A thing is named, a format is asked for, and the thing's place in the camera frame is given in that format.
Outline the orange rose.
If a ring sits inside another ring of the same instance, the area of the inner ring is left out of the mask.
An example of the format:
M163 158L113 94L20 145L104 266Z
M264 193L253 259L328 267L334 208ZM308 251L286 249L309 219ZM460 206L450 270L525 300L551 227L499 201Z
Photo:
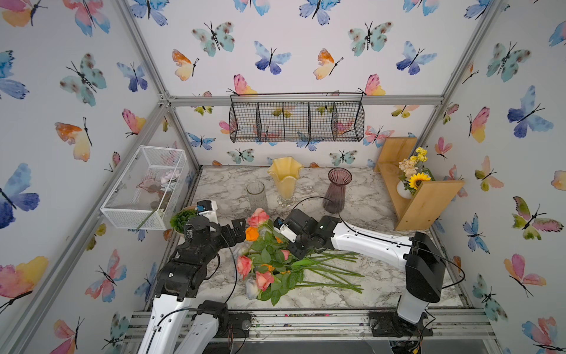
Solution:
M256 227L249 227L246 230L246 240L255 242L259 238L259 230Z

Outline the pink rose tall stem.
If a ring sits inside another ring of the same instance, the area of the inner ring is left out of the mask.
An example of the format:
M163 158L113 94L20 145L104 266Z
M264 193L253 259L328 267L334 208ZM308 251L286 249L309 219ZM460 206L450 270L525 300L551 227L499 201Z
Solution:
M273 239L274 242L283 243L283 240L277 236L273 223L270 221L270 216L262 209L256 209L250 218L247 219L248 228L256 227L259 230L259 238Z

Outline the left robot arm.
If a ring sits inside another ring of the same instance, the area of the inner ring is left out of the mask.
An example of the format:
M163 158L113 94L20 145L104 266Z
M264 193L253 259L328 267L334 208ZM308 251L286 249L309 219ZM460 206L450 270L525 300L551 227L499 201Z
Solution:
M185 242L156 278L153 307L139 353L204 353L209 342L228 330L227 302L195 300L208 277L209 263L221 249L246 239L246 220L221 226L203 215L184 226Z

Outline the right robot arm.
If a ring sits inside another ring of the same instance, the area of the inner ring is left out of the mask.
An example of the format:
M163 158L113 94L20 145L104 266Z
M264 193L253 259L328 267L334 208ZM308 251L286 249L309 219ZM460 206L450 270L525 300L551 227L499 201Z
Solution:
M320 220L293 209L277 218L274 227L289 241L290 253L300 260L315 250L354 252L385 262L405 273L405 290L396 307L396 319L418 325L431 303L440 301L447 261L423 232L412 237L387 235L325 215Z

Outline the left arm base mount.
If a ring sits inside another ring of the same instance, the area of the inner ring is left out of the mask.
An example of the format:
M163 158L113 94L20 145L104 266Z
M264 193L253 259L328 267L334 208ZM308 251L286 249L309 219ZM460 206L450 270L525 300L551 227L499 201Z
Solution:
M216 325L215 338L244 339L249 337L252 315L231 312L228 305L223 302L205 300L192 316L194 325L197 324L198 320Z

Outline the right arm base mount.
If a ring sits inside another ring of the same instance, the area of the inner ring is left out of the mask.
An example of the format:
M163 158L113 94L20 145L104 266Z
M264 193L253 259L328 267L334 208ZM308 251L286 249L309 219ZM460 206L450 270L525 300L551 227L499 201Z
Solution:
M421 315L417 324L401 319L396 311L375 311L368 314L368 325L374 337L411 337L433 336L433 331L425 324L429 319L426 313Z

